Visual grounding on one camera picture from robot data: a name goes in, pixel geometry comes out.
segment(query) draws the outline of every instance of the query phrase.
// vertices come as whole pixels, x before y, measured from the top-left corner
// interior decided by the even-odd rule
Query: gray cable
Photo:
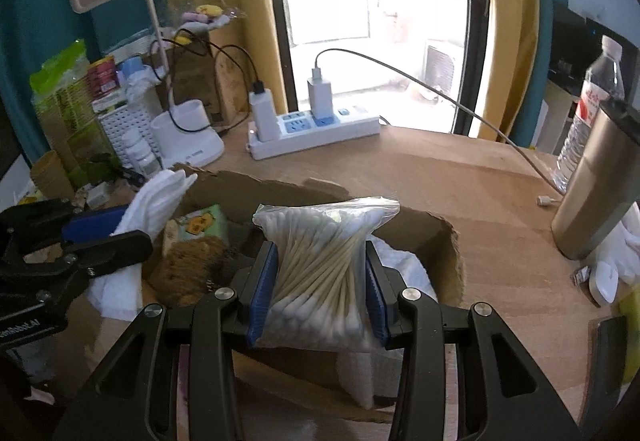
[[[470,108],[467,108],[466,106],[464,106],[463,104],[461,104],[458,101],[454,100],[453,98],[449,98],[446,94],[443,94],[442,92],[440,92],[439,90],[436,90],[435,88],[431,87],[430,85],[427,85],[424,82],[421,82],[420,80],[418,80],[418,78],[414,78],[412,75],[407,74],[406,72],[401,71],[400,69],[397,69],[394,66],[390,66],[389,64],[385,64],[384,62],[382,62],[380,60],[377,60],[375,58],[371,58],[371,56],[363,55],[362,53],[358,53],[356,51],[351,51],[351,50],[348,50],[348,49],[341,49],[340,47],[331,47],[329,49],[325,49],[323,51],[320,51],[318,53],[318,55],[316,56],[316,68],[318,67],[318,58],[320,57],[321,54],[326,53],[327,51],[341,51],[343,53],[349,53],[350,55],[356,55],[356,56],[359,56],[360,58],[366,58],[367,60],[371,60],[372,62],[377,63],[380,66],[386,67],[387,69],[391,69],[392,71],[397,72],[398,74],[402,74],[405,78],[411,80],[412,82],[417,83],[418,85],[421,85],[424,88],[428,88],[431,92],[435,92],[438,96],[441,96],[445,100],[450,101],[450,103],[453,103],[456,107],[458,107],[463,112],[466,112],[469,116],[473,116],[475,118],[478,118],[481,122],[483,122],[485,125],[487,125],[487,127],[489,127],[492,131],[494,131],[497,135],[499,135],[503,140],[505,140],[505,142],[510,144],[514,148],[514,150],[523,157],[524,161],[529,163],[529,165],[531,165],[532,169],[535,170],[536,173],[540,177],[542,177],[543,180],[545,180],[546,184],[551,186],[551,188],[553,188],[560,195],[564,195],[556,187],[555,183],[551,179],[549,179],[545,175],[545,173],[542,170],[540,170],[540,168],[538,168],[538,166],[535,163],[533,163],[532,160],[530,160],[529,157],[527,157],[527,155],[522,151],[522,149],[518,145],[516,145],[513,141],[511,141],[511,139],[509,139],[502,131],[500,131],[498,128],[496,128],[495,125],[493,125],[493,124],[489,123],[488,121],[486,121],[484,119],[484,117],[478,116],[478,114],[476,114]]]

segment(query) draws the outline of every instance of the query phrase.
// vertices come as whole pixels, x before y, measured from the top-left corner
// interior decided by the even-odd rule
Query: fuzzy brown object
[[[220,287],[220,266],[226,245],[218,237],[175,243],[149,276],[162,304],[185,307],[198,302],[211,288]]]

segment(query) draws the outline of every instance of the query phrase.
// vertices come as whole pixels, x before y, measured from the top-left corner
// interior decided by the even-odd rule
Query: teal curtain
[[[551,58],[554,1],[564,5],[568,2],[568,0],[540,0],[540,26],[538,29],[536,57],[531,70],[529,85],[527,85],[527,92],[509,135],[515,144],[523,147],[528,147],[531,144],[536,124],[538,123],[542,100],[545,97],[546,78]]]
[[[149,26],[144,0],[112,0],[83,15],[68,0],[0,0],[0,96],[30,162],[48,146],[31,106],[29,75],[75,39],[85,40],[95,60]]]

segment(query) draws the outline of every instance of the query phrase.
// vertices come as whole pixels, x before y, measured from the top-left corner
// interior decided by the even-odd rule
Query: tabletop
[[[300,184],[328,180],[354,197],[393,196],[447,219],[459,233],[463,306],[489,302],[540,365],[575,419],[588,381],[593,323],[610,315],[571,282],[578,267],[556,249],[553,190],[510,146],[459,135],[383,126],[359,138],[255,161],[241,125],[207,170]],[[541,166],[547,154],[528,151]]]

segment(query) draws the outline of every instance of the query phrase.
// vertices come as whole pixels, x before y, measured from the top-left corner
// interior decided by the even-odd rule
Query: blue gripper pad
[[[369,258],[369,248],[367,248],[365,263],[365,290],[367,311],[369,312],[373,335],[380,341],[380,345],[384,347],[389,340],[388,320],[382,291]]]
[[[249,347],[255,347],[255,343],[262,336],[273,286],[278,274],[278,248],[274,243],[265,242],[262,244],[252,271],[258,268],[259,264],[262,264],[262,269],[249,303],[249,323],[246,333],[246,341]]]
[[[126,210],[127,205],[82,212],[62,228],[62,237],[75,244],[105,239],[116,230]]]

